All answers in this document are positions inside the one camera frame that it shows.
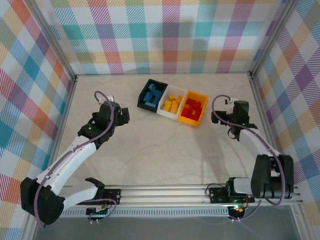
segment toy block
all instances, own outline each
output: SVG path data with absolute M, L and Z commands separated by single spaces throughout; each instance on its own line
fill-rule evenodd
M 182 96 L 178 96 L 178 98 L 177 98 L 177 100 L 176 100 L 177 102 L 178 102 L 178 104 L 180 104 L 181 103 L 181 101 L 182 101 Z
M 189 105 L 188 112 L 192 113 L 193 110 L 194 110 L 194 107 L 192 105 Z
M 169 106 L 171 106 L 171 105 L 172 105 L 172 101 L 165 100 L 164 105 L 169 105 Z
M 143 98 L 143 101 L 149 102 L 151 98 L 152 98 L 152 94 L 151 94 L 151 92 L 148 91 L 148 92 L 145 94 L 145 96 L 144 96 L 144 98 Z
M 156 96 L 155 99 L 154 99 L 154 101 L 153 101 L 153 103 L 157 105 L 158 102 L 159 102 L 159 100 L 160 100 L 160 97 L 159 97 L 159 96 Z
M 156 104 L 150 103 L 150 102 L 146 102 L 145 105 L 148 105 L 148 106 L 153 107 L 153 108 L 156 107 Z
M 196 103 L 196 100 L 193 100 L 193 99 L 191 99 L 191 98 L 188 98 L 187 100 L 186 100 L 186 104 L 188 104 L 188 105 L 193 105 L 193 104 L 195 104 Z
M 173 96 L 172 94 L 169 94 L 168 97 L 169 97 L 170 101 L 176 100 L 175 96 Z
M 171 105 L 164 105 L 163 110 L 169 112 Z
M 198 109 L 201 107 L 201 102 L 197 101 L 195 104 L 193 104 L 194 109 Z
M 159 90 L 153 90 L 153 91 L 152 91 L 152 95 L 155 95 L 155 96 L 159 96 L 159 97 L 161 97 L 161 95 L 162 95 L 162 91 L 159 91 Z
M 182 110 L 181 116 L 182 116 L 182 117 L 185 117 L 185 118 L 188 116 L 188 108 L 187 108 L 187 107 L 185 107 L 185 108 Z
M 151 83 L 148 88 L 150 89 L 151 92 L 153 92 L 156 89 L 153 83 Z
M 178 111 L 178 106 L 173 104 L 173 105 L 171 106 L 171 113 L 177 114 L 177 111 Z
M 193 120 L 198 121 L 200 118 L 201 112 L 202 112 L 202 108 L 198 108 L 197 110 L 195 110 Z
M 186 116 L 188 119 L 194 119 L 194 115 L 192 114 L 192 112 L 188 112 L 188 115 Z
M 201 114 L 194 114 L 193 120 L 199 121 L 200 115 Z

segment red block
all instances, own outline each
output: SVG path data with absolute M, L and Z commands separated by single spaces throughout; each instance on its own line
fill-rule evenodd
M 188 119 L 194 119 L 195 115 L 192 114 L 192 112 L 188 112 L 187 118 Z
M 188 108 L 184 108 L 181 112 L 181 116 L 187 118 L 188 117 Z
M 194 109 L 198 109 L 201 107 L 201 102 L 197 101 L 195 104 L 193 104 Z
M 193 99 L 191 99 L 191 98 L 188 98 L 185 103 L 188 104 L 188 105 L 193 105 L 193 104 L 196 103 L 196 100 L 193 100 Z
M 201 112 L 202 112 L 202 108 L 200 107 L 200 108 L 198 108 L 197 110 L 195 110 L 195 114 L 197 115 L 197 114 L 201 114 Z
M 194 117 L 193 117 L 193 120 L 198 122 L 199 118 L 200 118 L 200 115 L 199 114 L 195 114 Z

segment checkered backdrop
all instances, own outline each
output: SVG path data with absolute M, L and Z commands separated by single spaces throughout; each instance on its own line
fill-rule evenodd
M 46 167 L 70 86 L 23 0 L 0 0 L 0 240 L 18 239 L 20 183 Z
M 300 0 L 258 73 L 278 149 L 320 239 L 320 0 Z
M 74 71 L 86 75 L 247 72 L 285 2 L 36 1 Z

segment blue block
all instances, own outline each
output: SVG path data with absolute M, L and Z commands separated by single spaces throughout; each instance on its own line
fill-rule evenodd
M 150 102 L 146 102 L 145 105 L 148 105 L 148 106 L 153 107 L 153 108 L 156 107 L 156 104 L 150 103 Z
M 155 85 L 153 83 L 151 83 L 149 85 L 149 89 L 150 89 L 151 92 L 153 92 L 156 89 L 156 87 L 155 87 Z
M 155 96 L 159 96 L 159 97 L 161 97 L 161 95 L 162 95 L 162 91 L 154 90 L 154 91 L 152 92 L 152 95 L 155 95 Z
M 160 96 L 156 96 L 153 103 L 157 105 L 159 101 L 160 101 Z
M 152 94 L 151 94 L 151 92 L 148 91 L 148 92 L 145 94 L 145 96 L 144 96 L 144 98 L 143 98 L 143 101 L 149 102 L 151 98 L 152 98 Z

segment orange bin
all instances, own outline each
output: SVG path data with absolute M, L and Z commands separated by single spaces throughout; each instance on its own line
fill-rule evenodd
M 190 119 L 188 117 L 181 116 L 181 113 L 182 113 L 183 109 L 189 107 L 189 105 L 186 103 L 187 99 L 193 99 L 193 100 L 201 103 L 202 111 L 201 111 L 201 114 L 200 114 L 200 117 L 199 117 L 198 121 L 195 121 L 195 120 Z M 205 109 L 206 109 L 206 106 L 207 106 L 207 103 L 208 103 L 208 99 L 209 99 L 209 97 L 206 96 L 206 95 L 203 95 L 203 94 L 200 94 L 200 93 L 197 93 L 197 92 L 194 92 L 194 91 L 188 91 L 186 93 L 186 96 L 185 96 L 184 101 L 182 103 L 182 107 L 180 108 L 180 112 L 179 112 L 179 115 L 178 115 L 178 121 L 186 123 L 186 124 L 190 124 L 190 125 L 195 126 L 195 127 L 198 127 L 200 122 L 201 122 L 201 120 L 202 120 L 202 118 L 203 118 L 203 116 L 204 116 Z

